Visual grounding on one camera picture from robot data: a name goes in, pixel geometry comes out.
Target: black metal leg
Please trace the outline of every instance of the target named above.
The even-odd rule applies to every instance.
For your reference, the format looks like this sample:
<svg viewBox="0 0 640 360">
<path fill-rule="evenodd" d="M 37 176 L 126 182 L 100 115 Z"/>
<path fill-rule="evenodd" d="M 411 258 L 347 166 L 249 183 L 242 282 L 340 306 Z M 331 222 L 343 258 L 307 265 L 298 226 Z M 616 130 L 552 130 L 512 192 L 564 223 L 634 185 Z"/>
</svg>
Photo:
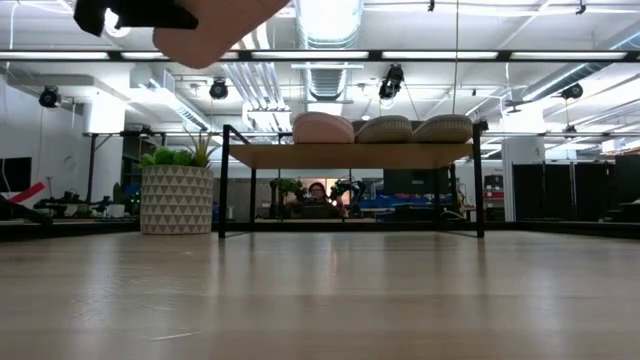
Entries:
<svg viewBox="0 0 640 360">
<path fill-rule="evenodd" d="M 251 169 L 251 203 L 249 204 L 249 223 L 254 224 L 256 222 L 256 182 L 257 171 Z"/>
<path fill-rule="evenodd" d="M 431 178 L 433 179 L 433 208 L 435 210 L 436 223 L 440 223 L 440 170 L 436 169 L 431 171 Z"/>
<path fill-rule="evenodd" d="M 93 193 L 93 168 L 96 159 L 96 140 L 98 134 L 91 134 L 91 152 L 89 153 L 89 180 L 87 183 L 87 203 L 91 203 L 91 196 Z"/>
<path fill-rule="evenodd" d="M 449 165 L 449 185 L 451 186 L 451 206 L 453 212 L 460 212 L 458 204 L 458 179 L 456 178 L 456 164 Z"/>
<path fill-rule="evenodd" d="M 218 209 L 218 240 L 224 241 L 227 231 L 227 188 L 229 185 L 229 125 L 222 127 L 222 166 L 220 169 L 220 206 Z"/>
<path fill-rule="evenodd" d="M 480 152 L 480 124 L 473 124 L 473 175 L 476 187 L 476 231 L 484 238 L 484 189 L 482 188 L 482 153 Z"/>
</svg>

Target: pink cushion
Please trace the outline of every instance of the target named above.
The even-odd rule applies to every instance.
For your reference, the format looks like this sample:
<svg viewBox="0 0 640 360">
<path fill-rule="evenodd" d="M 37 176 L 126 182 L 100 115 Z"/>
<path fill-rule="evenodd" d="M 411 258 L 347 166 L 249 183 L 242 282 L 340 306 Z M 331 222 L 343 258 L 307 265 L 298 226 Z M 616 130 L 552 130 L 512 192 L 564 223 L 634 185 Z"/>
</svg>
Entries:
<svg viewBox="0 0 640 360">
<path fill-rule="evenodd" d="M 355 134 L 351 122 L 342 116 L 308 112 L 293 121 L 295 144 L 353 144 Z"/>
<path fill-rule="evenodd" d="M 182 0 L 180 3 L 198 19 L 198 27 L 195 30 L 156 28 L 153 43 L 171 60 L 202 69 L 218 61 L 289 0 Z"/>
</svg>

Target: beige cushion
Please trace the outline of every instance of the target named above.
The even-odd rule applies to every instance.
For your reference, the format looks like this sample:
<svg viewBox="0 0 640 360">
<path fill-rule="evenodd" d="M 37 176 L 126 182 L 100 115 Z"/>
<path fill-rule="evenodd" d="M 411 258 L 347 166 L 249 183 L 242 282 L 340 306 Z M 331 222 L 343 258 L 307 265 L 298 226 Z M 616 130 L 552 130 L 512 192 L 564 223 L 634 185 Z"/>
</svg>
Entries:
<svg viewBox="0 0 640 360">
<path fill-rule="evenodd" d="M 464 115 L 438 115 L 420 125 L 411 137 L 416 143 L 460 143 L 473 135 L 473 122 Z"/>
<path fill-rule="evenodd" d="M 404 116 L 381 116 L 367 121 L 356 133 L 356 143 L 404 143 L 411 139 L 411 121 Z"/>
<path fill-rule="evenodd" d="M 342 116 L 307 112 L 293 121 L 294 144 L 353 144 L 351 122 Z"/>
</svg>

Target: computer screen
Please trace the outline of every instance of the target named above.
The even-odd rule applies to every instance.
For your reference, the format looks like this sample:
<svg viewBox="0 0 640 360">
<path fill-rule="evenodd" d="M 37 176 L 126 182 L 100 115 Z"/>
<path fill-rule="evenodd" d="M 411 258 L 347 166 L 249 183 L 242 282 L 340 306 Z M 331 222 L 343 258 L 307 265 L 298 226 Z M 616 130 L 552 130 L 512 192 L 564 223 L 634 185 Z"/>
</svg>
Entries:
<svg viewBox="0 0 640 360">
<path fill-rule="evenodd" d="M 4 177 L 0 174 L 0 192 L 25 191 L 31 187 L 31 158 L 0 159 L 0 169 L 4 164 L 4 177 L 9 182 L 9 188 Z"/>
<path fill-rule="evenodd" d="M 449 170 L 384 170 L 384 194 L 433 194 L 435 191 L 435 177 L 438 177 L 440 194 L 448 194 Z"/>
</svg>

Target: red object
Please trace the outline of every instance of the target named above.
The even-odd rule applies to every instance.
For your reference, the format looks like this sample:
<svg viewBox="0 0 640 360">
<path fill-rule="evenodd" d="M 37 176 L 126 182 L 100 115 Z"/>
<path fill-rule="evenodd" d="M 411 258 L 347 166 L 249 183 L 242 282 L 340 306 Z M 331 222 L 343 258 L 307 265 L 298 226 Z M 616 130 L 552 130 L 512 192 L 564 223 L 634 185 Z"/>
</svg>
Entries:
<svg viewBox="0 0 640 360">
<path fill-rule="evenodd" d="M 504 200 L 504 191 L 503 190 L 485 191 L 484 192 L 484 198 L 485 199 Z"/>
<path fill-rule="evenodd" d="M 35 185 L 33 185 L 32 187 L 30 187 L 29 189 L 21 192 L 20 194 L 12 197 L 11 199 L 9 199 L 9 201 L 11 201 L 12 203 L 18 204 L 21 203 L 25 200 L 29 200 L 32 197 L 34 197 L 36 194 L 38 194 L 40 191 L 44 190 L 45 186 L 43 182 L 39 182 Z"/>
</svg>

